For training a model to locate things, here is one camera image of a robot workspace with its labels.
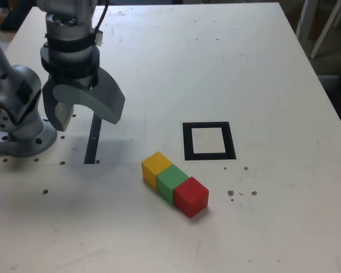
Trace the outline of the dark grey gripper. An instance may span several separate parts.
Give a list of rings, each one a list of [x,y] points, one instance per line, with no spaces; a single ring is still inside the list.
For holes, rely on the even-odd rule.
[[[116,124],[125,102],[116,81],[102,68],[86,77],[50,74],[42,93],[45,114],[57,131],[65,131],[68,127],[73,105],[86,106],[101,119]]]

